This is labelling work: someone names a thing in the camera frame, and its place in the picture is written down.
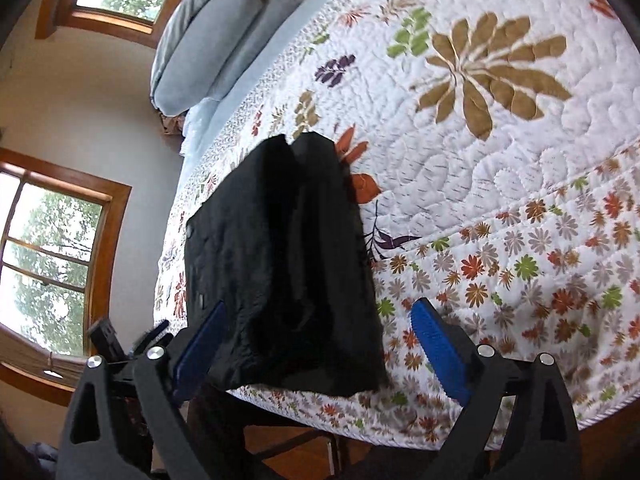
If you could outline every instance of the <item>floral quilt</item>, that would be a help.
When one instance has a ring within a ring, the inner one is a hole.
[[[262,140],[316,131],[351,167],[391,386],[232,393],[375,444],[439,448],[460,407],[410,325],[425,296],[505,356],[553,354],[584,428],[640,396],[639,125],[640,55],[606,0],[331,0],[177,196],[156,320],[186,324],[186,220]]]

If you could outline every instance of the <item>light blue sheet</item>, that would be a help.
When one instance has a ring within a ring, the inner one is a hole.
[[[189,139],[184,153],[184,164],[178,182],[178,192],[187,183],[191,173],[196,169],[202,155],[212,145],[226,122],[242,104],[244,98],[255,87],[261,76],[273,64],[287,45],[295,38],[309,20],[318,12],[328,0],[305,0],[293,12],[286,22],[278,29],[264,50],[254,60],[252,65],[242,74],[229,94],[222,99],[217,108],[206,109],[205,113],[211,116],[209,126],[199,135]]]

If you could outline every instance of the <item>silver bolt head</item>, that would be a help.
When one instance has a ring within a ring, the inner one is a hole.
[[[152,361],[161,358],[163,355],[164,348],[162,348],[161,346],[154,346],[153,348],[150,348],[146,351],[146,356]]]
[[[556,360],[551,354],[540,354],[540,362],[543,365],[551,366],[556,362]]]
[[[89,357],[86,360],[86,365],[89,368],[97,368],[98,366],[100,366],[102,364],[102,356],[99,355],[94,355],[92,357]]]
[[[478,347],[478,354],[482,357],[493,357],[495,355],[494,347],[490,345],[480,345]]]

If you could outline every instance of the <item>purple leaf motif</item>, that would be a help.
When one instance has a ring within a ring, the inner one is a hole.
[[[329,83],[329,88],[333,88],[339,85],[344,74],[347,72],[347,68],[355,63],[356,57],[351,54],[350,56],[342,56],[340,59],[331,59],[327,61],[321,67],[318,67],[316,71],[316,81],[323,84]]]

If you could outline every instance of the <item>white wall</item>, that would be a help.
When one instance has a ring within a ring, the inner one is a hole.
[[[152,327],[154,286],[182,158],[148,98],[155,51],[85,30],[35,41],[34,0],[0,52],[0,146],[132,186],[111,320],[128,348]]]
[[[0,381],[0,414],[23,445],[44,442],[57,447],[66,408],[25,394]]]

